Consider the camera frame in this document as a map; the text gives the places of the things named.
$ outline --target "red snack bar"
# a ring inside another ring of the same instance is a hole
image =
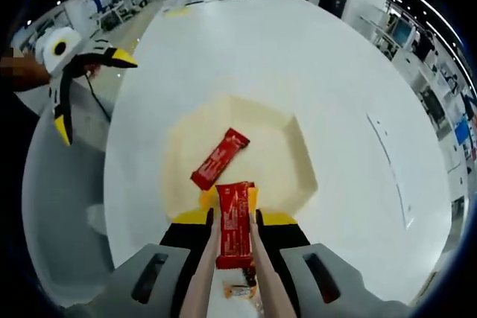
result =
[[[209,190],[232,158],[239,150],[245,148],[250,140],[236,130],[229,128],[224,139],[214,149],[209,158],[194,172],[191,180],[202,190]]]
[[[222,213],[221,254],[215,262],[219,270],[248,268],[252,264],[247,191],[251,186],[251,182],[216,186]]]

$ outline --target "computer monitor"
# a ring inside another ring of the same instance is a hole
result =
[[[391,34],[395,42],[401,47],[405,47],[408,44],[409,37],[413,34],[414,27],[410,22],[400,18],[397,24],[394,26],[393,33]]]

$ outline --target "black slot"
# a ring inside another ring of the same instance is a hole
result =
[[[143,305],[149,302],[149,297],[151,297],[151,292],[156,283],[157,276],[159,275],[162,266],[167,259],[167,255],[156,254],[148,262],[148,265],[142,271],[141,277],[139,277],[138,282],[134,286],[131,297]]]
[[[312,272],[313,278],[315,278],[321,296],[323,297],[323,301],[325,303],[331,303],[338,299],[341,295],[340,291],[318,256],[313,253],[311,255],[303,256],[303,258],[305,259],[306,266],[308,266]]]

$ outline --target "white table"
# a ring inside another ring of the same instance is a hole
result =
[[[104,168],[115,266],[168,228],[160,188],[168,128],[225,92],[297,116],[318,181],[295,215],[307,238],[360,270],[381,299],[415,297],[449,233],[449,184],[431,122],[378,49],[307,1],[232,0],[158,14],[135,57]],[[407,229],[397,185],[412,205]]]

